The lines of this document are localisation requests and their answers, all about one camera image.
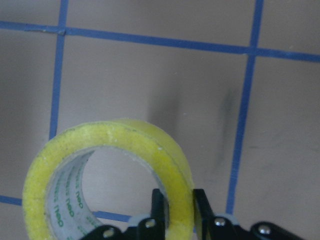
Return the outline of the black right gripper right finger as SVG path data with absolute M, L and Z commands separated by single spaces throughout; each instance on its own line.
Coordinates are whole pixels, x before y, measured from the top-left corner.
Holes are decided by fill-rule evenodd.
M 199 240 L 239 240 L 237 221 L 228 214 L 215 214 L 205 191 L 193 190 L 194 229 Z

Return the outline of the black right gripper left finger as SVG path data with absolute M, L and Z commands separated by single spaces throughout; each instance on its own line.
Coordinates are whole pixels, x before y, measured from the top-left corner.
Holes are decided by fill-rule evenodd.
M 152 190 L 150 215 L 139 222 L 140 240 L 165 240 L 167 225 L 167 200 L 162 192 Z

